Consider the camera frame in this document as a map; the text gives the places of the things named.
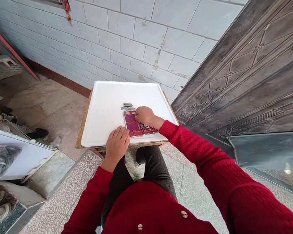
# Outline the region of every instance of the red knit sleeve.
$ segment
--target red knit sleeve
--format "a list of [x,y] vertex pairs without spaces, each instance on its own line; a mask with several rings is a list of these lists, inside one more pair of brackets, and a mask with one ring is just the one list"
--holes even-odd
[[293,213],[220,148],[167,120],[160,133],[196,165],[231,234],[293,233]]
[[94,177],[89,180],[62,234],[94,233],[101,222],[101,213],[109,192],[113,173],[98,167]]

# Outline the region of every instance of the small table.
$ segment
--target small table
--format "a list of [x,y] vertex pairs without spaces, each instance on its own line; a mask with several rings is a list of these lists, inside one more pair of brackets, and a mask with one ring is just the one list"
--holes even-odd
[[[90,96],[89,96],[89,99],[88,99],[88,104],[87,104],[87,107],[86,107],[86,110],[85,110],[84,117],[82,119],[82,123],[81,123],[80,131],[79,131],[79,134],[78,134],[78,137],[77,137],[77,141],[76,141],[75,148],[76,149],[90,148],[90,150],[92,152],[94,152],[100,158],[104,159],[105,154],[106,154],[106,146],[105,147],[84,147],[81,144],[81,138],[82,138],[82,134],[83,134],[84,128],[85,128],[85,123],[86,123],[88,109],[89,109],[89,105],[90,105],[90,101],[91,101],[92,91],[93,91],[93,89],[90,92]],[[168,99],[167,99],[167,97],[166,97],[166,95],[165,95],[164,92],[163,92],[163,94],[164,94],[164,96],[165,96],[165,98],[167,100],[167,103],[169,104],[169,101],[168,101]],[[138,147],[141,147],[141,146],[162,145],[162,144],[164,144],[166,142],[168,142],[168,140],[164,140],[164,141],[150,141],[150,142],[139,143],[139,144],[129,144],[129,147],[128,148],[138,148]]]

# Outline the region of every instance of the button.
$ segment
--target button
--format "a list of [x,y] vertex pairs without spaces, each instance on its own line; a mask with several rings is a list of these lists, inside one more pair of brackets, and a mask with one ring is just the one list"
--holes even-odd
[[139,224],[139,225],[138,225],[138,230],[139,230],[139,231],[142,231],[142,229],[143,229],[143,225],[142,225],[142,224]]
[[188,218],[188,214],[185,211],[181,211],[181,215],[184,218]]

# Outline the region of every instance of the hanging ornament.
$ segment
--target hanging ornament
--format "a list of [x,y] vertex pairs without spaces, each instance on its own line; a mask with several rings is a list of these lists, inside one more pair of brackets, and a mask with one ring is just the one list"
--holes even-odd
[[62,5],[64,7],[64,10],[66,12],[66,18],[67,20],[69,21],[69,23],[72,25],[72,18],[71,16],[69,15],[69,11],[70,11],[70,6],[69,6],[69,3],[68,3],[68,0],[61,0],[62,1]]

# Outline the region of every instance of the left hand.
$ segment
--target left hand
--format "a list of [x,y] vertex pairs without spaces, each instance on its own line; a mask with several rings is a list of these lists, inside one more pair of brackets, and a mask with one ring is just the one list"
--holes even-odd
[[117,163],[124,156],[129,145],[129,130],[119,126],[111,132],[106,142],[106,155],[101,168],[113,172]]

